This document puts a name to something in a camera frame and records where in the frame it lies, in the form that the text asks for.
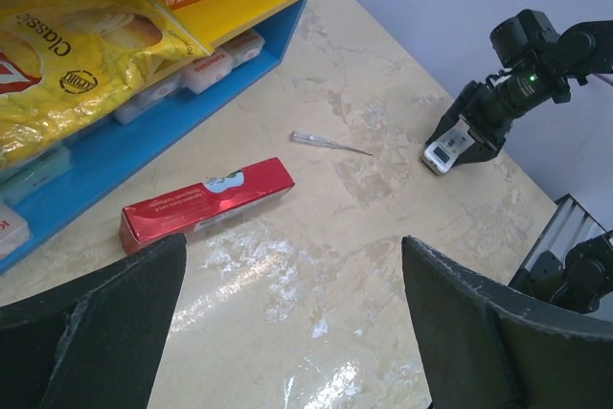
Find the blue shelf unit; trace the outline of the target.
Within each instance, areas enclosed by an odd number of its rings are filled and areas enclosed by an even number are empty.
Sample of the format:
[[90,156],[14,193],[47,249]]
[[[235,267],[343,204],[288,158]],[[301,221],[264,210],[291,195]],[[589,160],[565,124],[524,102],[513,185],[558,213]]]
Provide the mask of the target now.
[[7,272],[122,185],[221,107],[277,67],[307,0],[203,0],[175,11],[217,49],[254,30],[261,41],[225,57],[213,70],[181,81],[185,62],[162,64],[143,90],[110,115],[69,137],[71,168],[15,207],[31,236],[1,260]]

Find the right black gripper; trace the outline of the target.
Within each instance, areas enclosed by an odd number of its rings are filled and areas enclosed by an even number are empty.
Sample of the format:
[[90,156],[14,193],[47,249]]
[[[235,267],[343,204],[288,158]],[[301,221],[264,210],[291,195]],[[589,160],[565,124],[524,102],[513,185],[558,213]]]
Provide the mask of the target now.
[[441,116],[434,132],[426,140],[429,146],[449,129],[463,122],[469,146],[458,156],[454,166],[485,163],[494,159],[506,142],[512,118],[503,108],[503,91],[510,74],[489,75],[485,81],[471,80]]

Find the green tissue pack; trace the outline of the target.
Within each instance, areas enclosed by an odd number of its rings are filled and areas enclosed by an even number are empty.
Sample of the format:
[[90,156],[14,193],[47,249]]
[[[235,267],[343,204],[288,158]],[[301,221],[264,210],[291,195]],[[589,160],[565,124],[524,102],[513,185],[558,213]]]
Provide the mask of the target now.
[[1,201],[14,207],[72,167],[69,148],[57,144],[20,165],[1,172]]

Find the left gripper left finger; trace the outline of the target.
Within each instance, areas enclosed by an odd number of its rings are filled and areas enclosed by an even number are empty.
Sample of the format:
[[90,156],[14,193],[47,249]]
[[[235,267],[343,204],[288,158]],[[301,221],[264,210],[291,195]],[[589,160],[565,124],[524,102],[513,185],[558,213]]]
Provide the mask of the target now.
[[3,306],[2,407],[147,407],[186,261],[172,235]]

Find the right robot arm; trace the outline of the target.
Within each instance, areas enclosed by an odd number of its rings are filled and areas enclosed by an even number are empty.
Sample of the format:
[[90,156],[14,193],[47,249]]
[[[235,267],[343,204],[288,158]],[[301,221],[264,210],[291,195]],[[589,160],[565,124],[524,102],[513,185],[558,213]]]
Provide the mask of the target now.
[[[588,21],[559,34],[542,11],[523,10],[489,35],[502,68],[470,81],[426,140],[422,162],[434,173],[485,163],[502,150],[515,120],[546,101],[569,102],[570,80],[584,86],[612,71],[612,23]],[[513,277],[514,289],[548,304],[593,313],[612,291],[612,234],[576,241],[561,257],[547,248]]]

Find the clear test pen screwdriver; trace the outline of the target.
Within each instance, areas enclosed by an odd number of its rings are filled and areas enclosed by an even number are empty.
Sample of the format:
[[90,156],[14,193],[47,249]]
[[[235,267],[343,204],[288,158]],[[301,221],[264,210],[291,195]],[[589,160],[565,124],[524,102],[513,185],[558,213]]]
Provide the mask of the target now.
[[371,156],[371,153],[366,152],[364,150],[339,144],[338,142],[332,141],[331,139],[323,137],[323,136],[316,136],[313,134],[308,134],[308,133],[304,133],[304,132],[300,132],[296,130],[290,133],[289,139],[292,142],[296,142],[300,144],[321,147],[321,148],[341,149],[341,150],[346,150],[346,151],[351,151],[351,152]]

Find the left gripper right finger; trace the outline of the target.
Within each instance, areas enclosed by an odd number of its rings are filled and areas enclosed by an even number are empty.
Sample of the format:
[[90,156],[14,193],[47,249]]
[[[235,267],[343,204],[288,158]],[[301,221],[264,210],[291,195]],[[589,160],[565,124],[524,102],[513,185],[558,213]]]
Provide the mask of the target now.
[[434,408],[609,408],[612,325],[407,236],[402,273]]

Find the red toothpaste box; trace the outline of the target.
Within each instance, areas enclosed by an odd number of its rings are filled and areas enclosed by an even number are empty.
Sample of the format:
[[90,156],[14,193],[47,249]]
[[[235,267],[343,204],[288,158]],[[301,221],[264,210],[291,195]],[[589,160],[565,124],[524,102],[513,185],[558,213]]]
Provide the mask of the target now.
[[295,186],[282,161],[269,158],[123,207],[119,236],[128,255],[177,233],[193,233],[238,216]]

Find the yellow chips bag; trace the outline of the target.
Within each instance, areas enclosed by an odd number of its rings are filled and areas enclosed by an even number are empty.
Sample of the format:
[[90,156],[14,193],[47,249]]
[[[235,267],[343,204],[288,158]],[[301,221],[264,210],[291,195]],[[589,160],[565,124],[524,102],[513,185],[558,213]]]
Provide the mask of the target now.
[[164,61],[210,54],[157,0],[1,0],[1,167],[93,124]]

